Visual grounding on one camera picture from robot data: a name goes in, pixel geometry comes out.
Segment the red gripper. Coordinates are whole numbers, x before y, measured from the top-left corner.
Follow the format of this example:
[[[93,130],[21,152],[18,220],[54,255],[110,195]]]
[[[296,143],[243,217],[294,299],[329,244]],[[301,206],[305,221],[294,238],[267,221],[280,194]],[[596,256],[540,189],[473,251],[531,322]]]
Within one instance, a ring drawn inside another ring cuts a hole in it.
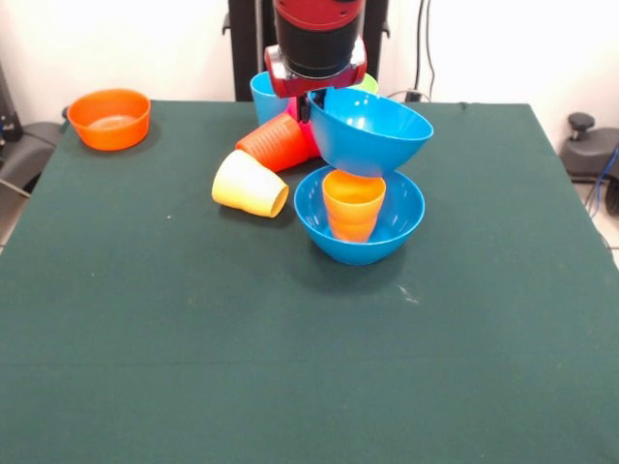
[[[359,84],[367,69],[367,52],[362,37],[356,39],[346,66],[330,76],[309,77],[292,71],[284,63],[278,44],[266,47],[264,58],[275,94],[279,98],[298,97],[297,120],[301,124],[310,121],[311,102],[321,109],[324,108],[327,94],[325,88],[344,88]],[[308,92],[312,92],[311,97],[305,95]]]

